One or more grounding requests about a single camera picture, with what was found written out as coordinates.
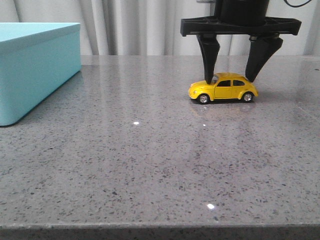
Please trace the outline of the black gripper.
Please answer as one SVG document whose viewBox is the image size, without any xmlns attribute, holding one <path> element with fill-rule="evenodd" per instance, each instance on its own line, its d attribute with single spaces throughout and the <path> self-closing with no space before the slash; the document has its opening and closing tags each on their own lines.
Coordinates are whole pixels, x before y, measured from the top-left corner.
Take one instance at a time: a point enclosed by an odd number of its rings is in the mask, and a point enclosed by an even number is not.
<svg viewBox="0 0 320 240">
<path fill-rule="evenodd" d="M 302 22 L 294 18 L 266 16 L 268 0 L 217 0 L 213 16 L 181 20 L 182 36 L 197 35 L 204 79 L 211 84 L 220 44 L 217 35 L 250 35 L 245 77 L 253 82 L 270 57 L 281 48 L 280 34 L 296 36 Z"/>
</svg>

